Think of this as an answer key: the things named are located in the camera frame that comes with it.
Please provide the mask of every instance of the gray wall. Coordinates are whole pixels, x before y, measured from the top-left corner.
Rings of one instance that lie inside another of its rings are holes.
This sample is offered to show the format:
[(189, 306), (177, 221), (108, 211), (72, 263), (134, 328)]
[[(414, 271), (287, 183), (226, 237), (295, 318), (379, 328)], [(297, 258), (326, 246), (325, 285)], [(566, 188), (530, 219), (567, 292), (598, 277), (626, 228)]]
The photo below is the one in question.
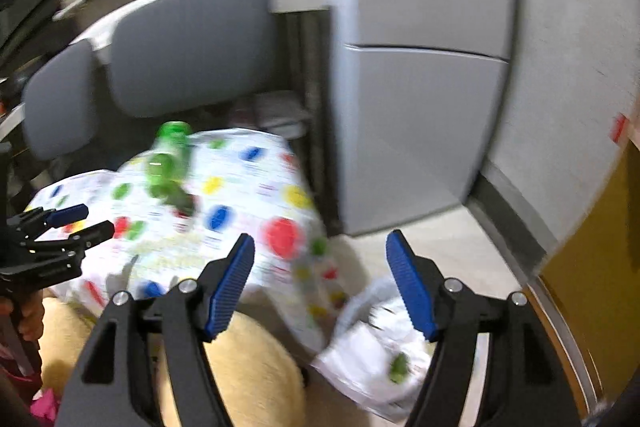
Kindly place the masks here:
[(519, 49), (483, 174), (546, 249), (580, 223), (640, 71), (640, 0), (521, 0)]

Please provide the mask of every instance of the beige floor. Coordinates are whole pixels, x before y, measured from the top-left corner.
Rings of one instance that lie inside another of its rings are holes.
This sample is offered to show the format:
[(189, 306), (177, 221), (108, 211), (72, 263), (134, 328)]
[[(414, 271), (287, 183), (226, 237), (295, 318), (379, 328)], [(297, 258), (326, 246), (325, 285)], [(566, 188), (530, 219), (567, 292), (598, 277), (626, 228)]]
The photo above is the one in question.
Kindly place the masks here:
[[(466, 208), (455, 208), (399, 228), (417, 255), (430, 257), (445, 277), (458, 277), (476, 293), (504, 298), (519, 288), (500, 254)], [(331, 240), (332, 251), (351, 292), (362, 290), (374, 278), (390, 277), (385, 260), (387, 233), (356, 238), (340, 236)], [(479, 339), (478, 364), (469, 387), (461, 426), (475, 423), (486, 368), (487, 341), (485, 336)], [(392, 425), (359, 410), (317, 373), (311, 376), (307, 397), (308, 427)]]

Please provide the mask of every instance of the polka dot tablecloth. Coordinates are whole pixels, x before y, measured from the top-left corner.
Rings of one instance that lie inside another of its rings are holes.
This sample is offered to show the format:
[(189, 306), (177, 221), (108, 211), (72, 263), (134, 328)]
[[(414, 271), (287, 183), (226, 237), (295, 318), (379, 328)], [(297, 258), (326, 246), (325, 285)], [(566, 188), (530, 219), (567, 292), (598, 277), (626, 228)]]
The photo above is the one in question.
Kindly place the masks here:
[(326, 340), (317, 320), (336, 314), (347, 295), (286, 141), (232, 129), (194, 134), (190, 147), (183, 188), (193, 197), (191, 217), (148, 194), (149, 152), (118, 172), (80, 174), (36, 195), (30, 206), (89, 206), (86, 221), (50, 230), (42, 240), (67, 237), (104, 219), (115, 227), (113, 239), (87, 251), (82, 277), (54, 292), (98, 315), (120, 289), (142, 298), (196, 278), (209, 261), (226, 257), (246, 232), (256, 251), (245, 292), (265, 291), (300, 343), (320, 351)]

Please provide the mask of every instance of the silver bolt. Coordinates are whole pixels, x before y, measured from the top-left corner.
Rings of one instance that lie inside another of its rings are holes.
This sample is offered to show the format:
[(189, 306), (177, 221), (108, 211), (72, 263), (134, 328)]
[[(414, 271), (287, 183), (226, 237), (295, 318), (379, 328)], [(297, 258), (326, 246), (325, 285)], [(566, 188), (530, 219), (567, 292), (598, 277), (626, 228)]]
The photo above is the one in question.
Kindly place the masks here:
[(450, 277), (444, 282), (444, 287), (451, 293), (458, 293), (462, 290), (462, 282), (455, 277)]
[(129, 294), (127, 292), (118, 292), (111, 299), (116, 306), (122, 306), (129, 300)]
[(527, 296), (522, 292), (516, 292), (511, 295), (511, 302), (513, 302), (516, 306), (524, 306), (527, 301)]
[(178, 284), (178, 290), (182, 293), (191, 293), (198, 287), (198, 283), (196, 283), (193, 279), (185, 279), (180, 284)]

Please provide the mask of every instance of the human hand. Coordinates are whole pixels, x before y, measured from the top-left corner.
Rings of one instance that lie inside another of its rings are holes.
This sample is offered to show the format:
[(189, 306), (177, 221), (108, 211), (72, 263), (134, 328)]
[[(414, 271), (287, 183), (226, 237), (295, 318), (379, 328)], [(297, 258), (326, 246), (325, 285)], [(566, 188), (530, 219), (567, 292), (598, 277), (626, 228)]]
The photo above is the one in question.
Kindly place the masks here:
[[(37, 291), (20, 306), (22, 320), (18, 325), (18, 333), (26, 341), (37, 341), (44, 333), (44, 305), (42, 304), (42, 290)], [(4, 297), (0, 297), (0, 315), (10, 315), (14, 311), (14, 304)]]

